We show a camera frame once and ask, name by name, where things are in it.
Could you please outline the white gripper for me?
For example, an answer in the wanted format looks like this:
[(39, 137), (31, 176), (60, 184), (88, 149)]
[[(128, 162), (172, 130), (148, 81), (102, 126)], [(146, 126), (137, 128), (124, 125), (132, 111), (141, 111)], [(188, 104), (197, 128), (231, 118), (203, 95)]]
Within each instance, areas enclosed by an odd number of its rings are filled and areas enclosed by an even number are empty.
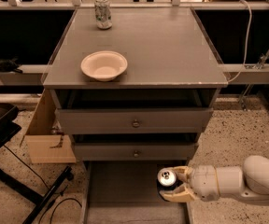
[(173, 171), (178, 180), (182, 182), (190, 180), (191, 189), (185, 185), (173, 190), (160, 189), (159, 194), (164, 200), (172, 203), (189, 203), (195, 201), (197, 197), (204, 202), (216, 201), (219, 198), (216, 169), (213, 166), (201, 165), (194, 169), (189, 166), (176, 166)]

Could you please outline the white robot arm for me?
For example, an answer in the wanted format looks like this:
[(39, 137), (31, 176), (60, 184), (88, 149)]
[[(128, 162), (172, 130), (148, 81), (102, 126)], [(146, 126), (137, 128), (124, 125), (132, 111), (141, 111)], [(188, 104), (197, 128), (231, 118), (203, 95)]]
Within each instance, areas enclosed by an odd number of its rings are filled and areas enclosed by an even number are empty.
[(242, 166), (166, 167), (158, 172), (157, 185), (161, 197), (172, 203), (231, 198), (269, 206), (269, 160), (255, 155), (247, 157)]

